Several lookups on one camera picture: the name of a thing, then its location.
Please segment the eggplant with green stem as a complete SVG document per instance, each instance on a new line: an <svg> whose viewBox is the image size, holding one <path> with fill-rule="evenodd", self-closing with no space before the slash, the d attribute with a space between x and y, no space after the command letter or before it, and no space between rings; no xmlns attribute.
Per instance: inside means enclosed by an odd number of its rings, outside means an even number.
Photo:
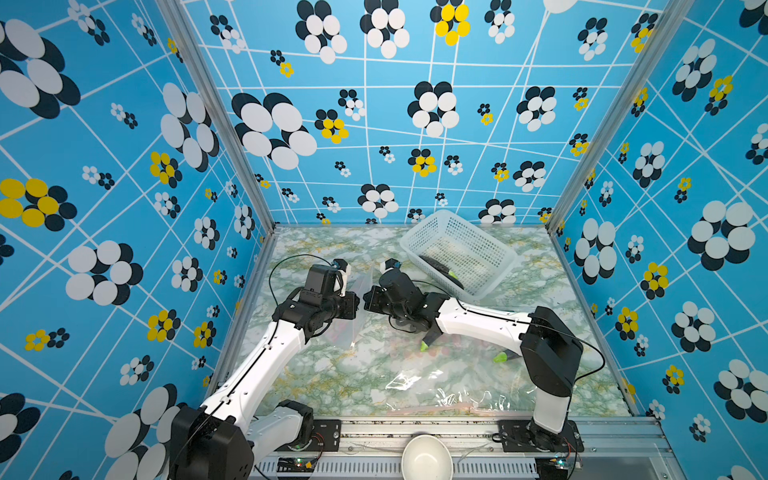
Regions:
<svg viewBox="0 0 768 480"><path fill-rule="evenodd" d="M493 358L493 362L494 363L505 363L505 362L508 362L508 361L519 359L520 357L521 357L521 355L516 353L516 352L514 352L513 350L505 349L504 351L502 351L501 353L497 354Z"/></svg>

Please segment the clear pink-dotted zip bag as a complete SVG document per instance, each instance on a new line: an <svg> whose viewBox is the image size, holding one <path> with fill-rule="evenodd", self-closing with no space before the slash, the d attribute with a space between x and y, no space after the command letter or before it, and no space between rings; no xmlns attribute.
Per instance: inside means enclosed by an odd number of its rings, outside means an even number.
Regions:
<svg viewBox="0 0 768 480"><path fill-rule="evenodd" d="M493 358L505 349L468 336L453 337L458 360L453 393L476 411L533 411L539 388L532 382L522 357L505 363Z"/></svg>

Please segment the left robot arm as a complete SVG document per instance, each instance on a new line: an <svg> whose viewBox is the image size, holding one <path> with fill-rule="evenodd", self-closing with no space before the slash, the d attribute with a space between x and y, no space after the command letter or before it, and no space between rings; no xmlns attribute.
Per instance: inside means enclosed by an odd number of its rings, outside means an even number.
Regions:
<svg viewBox="0 0 768 480"><path fill-rule="evenodd" d="M256 413L290 360L335 319L352 320L359 297L348 288L342 259L313 265L303 286L277 304L262 339L196 409L182 408L171 424L171 479L247 479L255 465L284 445L306 443L313 410L284 400L268 415Z"/></svg>

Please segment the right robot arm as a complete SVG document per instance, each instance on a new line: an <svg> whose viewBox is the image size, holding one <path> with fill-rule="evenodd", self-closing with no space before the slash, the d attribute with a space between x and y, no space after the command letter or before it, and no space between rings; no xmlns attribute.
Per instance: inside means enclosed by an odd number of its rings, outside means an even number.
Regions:
<svg viewBox="0 0 768 480"><path fill-rule="evenodd" d="M583 344L553 310L537 307L531 313L492 310L461 302L443 292L422 292L397 268L388 269L363 296L364 309L385 315L407 333L424 333L421 349L428 349L442 335L461 335L504 349L523 360L536 387L532 419L507 435L517 445L538 451L576 449L568 424Z"/></svg>

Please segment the white plastic basket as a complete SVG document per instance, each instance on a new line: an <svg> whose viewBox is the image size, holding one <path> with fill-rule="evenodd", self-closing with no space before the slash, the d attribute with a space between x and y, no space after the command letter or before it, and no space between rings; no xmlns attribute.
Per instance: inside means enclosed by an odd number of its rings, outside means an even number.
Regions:
<svg viewBox="0 0 768 480"><path fill-rule="evenodd" d="M466 302L489 295L521 265L512 247L447 210L439 210L409 229L401 237L400 247L414 265ZM464 288L431 268L421 255L449 267Z"/></svg>

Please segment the white bowl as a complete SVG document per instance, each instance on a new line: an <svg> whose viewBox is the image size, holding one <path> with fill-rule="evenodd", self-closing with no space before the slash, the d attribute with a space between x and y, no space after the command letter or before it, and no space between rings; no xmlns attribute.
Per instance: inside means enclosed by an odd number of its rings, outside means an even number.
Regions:
<svg viewBox="0 0 768 480"><path fill-rule="evenodd" d="M401 472L404 480L452 480L454 466L442 441L432 435L419 435L403 450Z"/></svg>

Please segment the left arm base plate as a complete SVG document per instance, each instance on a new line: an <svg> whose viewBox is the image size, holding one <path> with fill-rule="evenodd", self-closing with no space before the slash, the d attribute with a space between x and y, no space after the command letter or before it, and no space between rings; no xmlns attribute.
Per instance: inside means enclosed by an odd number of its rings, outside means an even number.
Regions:
<svg viewBox="0 0 768 480"><path fill-rule="evenodd" d="M277 452L337 452L341 440L340 419L314 419L311 427L302 428L297 440L281 445Z"/></svg>

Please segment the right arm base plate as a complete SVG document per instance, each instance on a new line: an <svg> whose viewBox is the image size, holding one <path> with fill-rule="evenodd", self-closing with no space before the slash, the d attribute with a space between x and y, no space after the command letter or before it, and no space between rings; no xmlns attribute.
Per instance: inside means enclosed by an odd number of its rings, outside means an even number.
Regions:
<svg viewBox="0 0 768 480"><path fill-rule="evenodd" d="M582 453L584 444L572 420L567 420L560 433L552 433L530 420L499 420L498 431L491 439L512 453Z"/></svg>

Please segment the aluminium front rail frame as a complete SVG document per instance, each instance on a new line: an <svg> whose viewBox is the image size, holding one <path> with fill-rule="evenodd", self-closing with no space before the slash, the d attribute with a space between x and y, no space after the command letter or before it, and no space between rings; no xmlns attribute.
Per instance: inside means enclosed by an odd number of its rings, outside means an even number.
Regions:
<svg viewBox="0 0 768 480"><path fill-rule="evenodd" d="M525 439L528 417L309 420L285 408L246 431L178 419L170 479L682 479L659 423L579 417L551 449Z"/></svg>

